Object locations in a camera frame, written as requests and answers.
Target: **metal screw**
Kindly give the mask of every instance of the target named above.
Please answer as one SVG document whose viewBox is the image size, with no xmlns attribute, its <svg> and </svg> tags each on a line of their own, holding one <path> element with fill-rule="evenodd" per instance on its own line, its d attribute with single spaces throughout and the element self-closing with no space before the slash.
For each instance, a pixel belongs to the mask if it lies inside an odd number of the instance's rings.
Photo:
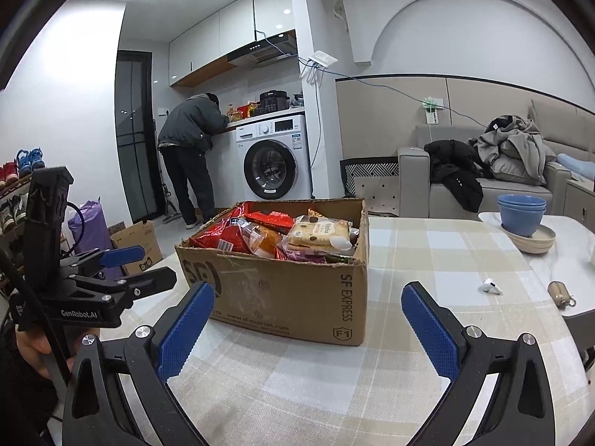
<svg viewBox="0 0 595 446">
<path fill-rule="evenodd" d="M 535 337 L 532 336 L 530 333 L 524 333 L 522 336 L 522 341 L 525 342 L 527 345 L 533 345 L 536 342 Z"/>
<path fill-rule="evenodd" d="M 480 338 L 483 335 L 481 329 L 475 325 L 468 326 L 466 332 L 469 337 L 473 337 L 474 339 Z"/>
<path fill-rule="evenodd" d="M 91 345 L 93 342 L 95 342 L 95 336 L 94 335 L 85 335 L 83 337 L 83 345 Z"/>
<path fill-rule="evenodd" d="M 150 333 L 151 329 L 149 327 L 147 327 L 146 325 L 141 325 L 140 327 L 138 327 L 138 329 L 136 329 L 135 335 L 139 339 L 144 339 Z"/>
</svg>

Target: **purple bag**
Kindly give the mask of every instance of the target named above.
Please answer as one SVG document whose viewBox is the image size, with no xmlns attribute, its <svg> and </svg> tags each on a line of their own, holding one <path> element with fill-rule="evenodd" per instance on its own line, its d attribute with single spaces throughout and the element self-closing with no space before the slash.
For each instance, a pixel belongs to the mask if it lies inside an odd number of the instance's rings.
<svg viewBox="0 0 595 446">
<path fill-rule="evenodd" d="M 81 206 L 80 210 L 84 217 L 84 235 L 81 242 L 74 249 L 75 253 L 84 253 L 95 248 L 99 248 L 99 250 L 113 250 L 114 247 L 112 246 L 111 239 L 109 239 L 108 226 L 105 224 L 101 199 L 87 201 L 86 204 Z M 73 234 L 74 240 L 78 240 L 83 229 L 83 224 L 78 213 L 68 220 L 68 227 Z M 104 268 L 102 271 L 108 280 L 117 281 L 124 276 L 120 267 Z"/>
</svg>

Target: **sneaker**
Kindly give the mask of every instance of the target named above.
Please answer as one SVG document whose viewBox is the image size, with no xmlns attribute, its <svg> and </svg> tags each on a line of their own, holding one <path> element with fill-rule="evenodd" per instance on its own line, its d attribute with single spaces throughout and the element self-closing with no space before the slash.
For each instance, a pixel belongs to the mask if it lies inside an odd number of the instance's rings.
<svg viewBox="0 0 595 446">
<path fill-rule="evenodd" d="M 17 226 L 25 221 L 27 215 L 27 195 L 14 196 L 10 200 L 10 209 Z"/>
<path fill-rule="evenodd" d="M 4 203 L 0 209 L 0 224 L 4 233 L 8 233 L 16 224 L 10 209 L 10 203 Z"/>
<path fill-rule="evenodd" d="M 45 162 L 42 159 L 43 156 L 44 156 L 44 153 L 41 151 L 41 149 L 39 147 L 37 149 L 33 149 L 29 153 L 29 161 L 31 161 L 32 169 L 45 168 Z"/>
<path fill-rule="evenodd" d="M 10 186 L 19 180 L 19 175 L 17 174 L 17 165 L 15 162 L 6 163 L 4 165 L 4 178 L 6 186 Z"/>
<path fill-rule="evenodd" d="M 17 154 L 17 167 L 19 168 L 19 178 L 24 178 L 31 174 L 31 159 L 29 158 L 29 151 L 21 149 Z"/>
</svg>

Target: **cardboard box on floor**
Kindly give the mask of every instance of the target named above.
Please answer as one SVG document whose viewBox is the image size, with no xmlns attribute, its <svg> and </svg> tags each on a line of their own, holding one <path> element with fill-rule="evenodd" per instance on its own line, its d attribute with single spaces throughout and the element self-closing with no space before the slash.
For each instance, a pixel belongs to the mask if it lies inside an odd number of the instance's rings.
<svg viewBox="0 0 595 446">
<path fill-rule="evenodd" d="M 133 224 L 111 235 L 111 240 L 114 248 L 142 246 L 145 249 L 145 257 L 140 262 L 124 265 L 123 268 L 126 270 L 127 275 L 141 274 L 163 259 L 155 237 L 153 221 Z"/>
<path fill-rule="evenodd" d="M 360 199 L 258 201 L 253 211 L 280 211 L 291 217 L 312 208 L 329 218 L 358 227 L 359 241 L 351 265 L 320 265 L 263 259 L 241 253 L 176 247 L 189 283 L 206 281 L 215 288 L 212 318 L 261 332 L 338 345 L 364 342 L 368 304 L 368 215 Z M 203 227 L 211 228 L 231 209 Z"/>
</svg>

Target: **person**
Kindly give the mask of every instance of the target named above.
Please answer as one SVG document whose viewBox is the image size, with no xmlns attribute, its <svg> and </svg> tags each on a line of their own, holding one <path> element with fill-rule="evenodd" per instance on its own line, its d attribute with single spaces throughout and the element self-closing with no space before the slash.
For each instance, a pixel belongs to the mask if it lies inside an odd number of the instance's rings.
<svg viewBox="0 0 595 446">
<path fill-rule="evenodd" d="M 99 329 L 82 330 L 71 344 L 78 352 L 88 333 L 99 336 Z M 40 327 L 20 331 L 12 320 L 0 330 L 0 430 L 11 445 L 52 444 L 47 423 L 58 405 L 58 396 L 43 356 L 51 352 Z M 75 357 L 67 359 L 70 371 Z"/>
<path fill-rule="evenodd" d="M 221 114 L 217 96 L 198 94 L 171 111 L 159 134 L 159 151 L 187 229 L 198 224 L 194 205 L 188 196 L 188 181 L 204 223 L 215 217 L 213 184 L 205 154 L 212 147 L 211 137 L 225 130 L 227 124 L 229 117 Z"/>
</svg>

